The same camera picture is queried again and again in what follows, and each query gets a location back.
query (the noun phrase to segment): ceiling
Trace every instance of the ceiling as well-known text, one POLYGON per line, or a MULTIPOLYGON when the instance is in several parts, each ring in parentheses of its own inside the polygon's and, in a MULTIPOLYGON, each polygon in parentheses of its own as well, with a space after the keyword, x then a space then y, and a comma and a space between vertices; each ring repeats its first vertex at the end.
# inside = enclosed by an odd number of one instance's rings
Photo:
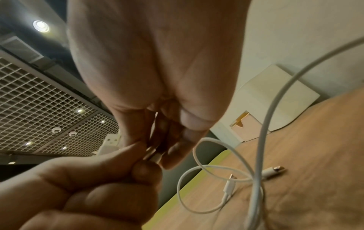
POLYGON ((91 156, 118 132, 75 68, 65 9, 66 0, 0 1, 0 153, 91 156))

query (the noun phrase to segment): recessed light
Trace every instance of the recessed light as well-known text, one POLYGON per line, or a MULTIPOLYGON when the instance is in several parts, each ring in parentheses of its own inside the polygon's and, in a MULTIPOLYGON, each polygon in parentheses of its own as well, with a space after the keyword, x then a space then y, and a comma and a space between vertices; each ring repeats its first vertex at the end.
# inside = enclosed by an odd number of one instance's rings
POLYGON ((39 21, 39 20, 34 21, 33 26, 37 31, 42 32, 42 33, 46 33, 49 31, 49 26, 47 25, 47 23, 39 21))

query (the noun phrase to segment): hand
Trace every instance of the hand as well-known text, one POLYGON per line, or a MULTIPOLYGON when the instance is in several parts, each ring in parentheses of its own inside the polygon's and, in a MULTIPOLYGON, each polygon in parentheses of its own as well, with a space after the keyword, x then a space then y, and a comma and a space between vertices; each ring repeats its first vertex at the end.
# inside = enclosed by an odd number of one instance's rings
POLYGON ((0 183, 4 230, 141 229, 157 210, 162 171, 139 161, 138 142, 119 152, 63 157, 0 183), (122 183, 131 176, 134 183, 122 183))
POLYGON ((148 142, 180 162, 235 90, 250 0, 69 0, 71 52, 115 116, 124 146, 148 142))

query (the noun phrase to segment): grid ceiling panel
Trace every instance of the grid ceiling panel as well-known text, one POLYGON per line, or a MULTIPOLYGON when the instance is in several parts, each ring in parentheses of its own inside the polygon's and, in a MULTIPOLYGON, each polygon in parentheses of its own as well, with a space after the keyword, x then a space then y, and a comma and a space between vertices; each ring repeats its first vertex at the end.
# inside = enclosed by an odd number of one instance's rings
POLYGON ((114 119, 101 113, 96 114, 74 131, 75 137, 68 134, 42 150, 47 154, 92 156, 102 145, 105 136, 109 133, 118 133, 119 127, 114 119))
POLYGON ((0 150, 32 152, 57 135, 52 128, 66 130, 93 112, 0 57, 0 150))

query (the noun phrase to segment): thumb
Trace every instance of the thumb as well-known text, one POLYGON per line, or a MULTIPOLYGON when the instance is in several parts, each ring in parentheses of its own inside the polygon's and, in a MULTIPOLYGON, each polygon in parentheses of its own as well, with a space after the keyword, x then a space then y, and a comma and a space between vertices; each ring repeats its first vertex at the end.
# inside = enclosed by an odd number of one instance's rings
POLYGON ((146 144, 137 142, 110 154, 64 157, 35 167, 37 175, 68 192, 115 182, 126 177, 146 154, 146 144))

